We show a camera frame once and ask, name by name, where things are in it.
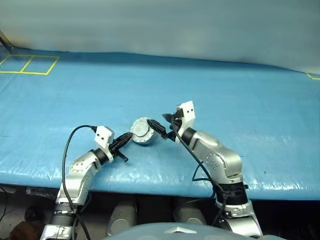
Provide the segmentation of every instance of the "metal puck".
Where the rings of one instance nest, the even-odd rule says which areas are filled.
[[[157,132],[149,126],[148,119],[148,117],[140,117],[131,126],[132,140],[137,144],[150,144],[157,136]]]

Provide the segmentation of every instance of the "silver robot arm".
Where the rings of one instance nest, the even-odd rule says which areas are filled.
[[[71,239],[76,214],[86,203],[93,178],[104,163],[113,162],[115,157],[119,156],[125,161],[128,160],[119,152],[119,148],[129,142],[131,137],[132,133],[125,133],[114,140],[114,132],[111,129],[105,126],[97,127],[94,140],[98,148],[74,160],[65,178],[65,186],[74,209],[71,208],[63,184],[61,184],[55,201],[55,209],[49,224],[43,229],[40,240]]]
[[[247,237],[262,236],[252,202],[247,198],[240,156],[215,137],[192,128],[196,118],[192,101],[178,105],[174,115],[166,113],[163,117],[170,123],[174,117],[174,128],[181,139],[202,161],[211,178],[222,187],[223,191],[214,186],[216,206],[219,209],[223,207],[223,199],[226,198],[226,205],[218,220],[219,227]],[[148,124],[164,139],[180,142],[173,131],[166,133],[166,129],[157,121],[148,120]]]

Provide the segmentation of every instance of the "blue plastic sheet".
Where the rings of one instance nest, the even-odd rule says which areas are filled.
[[[70,132],[105,125],[119,136],[139,117],[169,124],[162,113],[193,100],[194,128],[242,158],[252,199],[320,199],[320,81],[305,73],[256,64],[126,53],[68,53],[47,75],[0,73],[0,183],[58,188]],[[2,50],[0,61],[7,56]],[[34,57],[25,71],[46,72],[53,59]],[[20,71],[8,58],[0,71]],[[67,165],[95,147],[94,134],[74,136]],[[208,197],[209,182],[192,182],[197,167],[183,146],[158,138],[130,143],[105,164],[95,191]]]

